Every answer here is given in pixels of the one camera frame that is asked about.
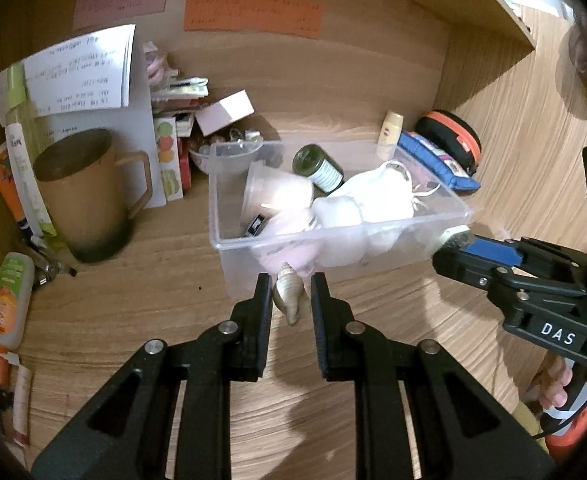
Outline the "person right hand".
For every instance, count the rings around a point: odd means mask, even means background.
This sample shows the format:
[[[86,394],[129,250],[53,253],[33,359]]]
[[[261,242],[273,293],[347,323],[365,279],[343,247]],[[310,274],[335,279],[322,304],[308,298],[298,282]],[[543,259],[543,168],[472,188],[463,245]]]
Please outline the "person right hand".
[[[544,410],[562,408],[568,400],[566,386],[572,379],[571,367],[562,356],[548,353],[534,383],[539,386],[537,400]]]

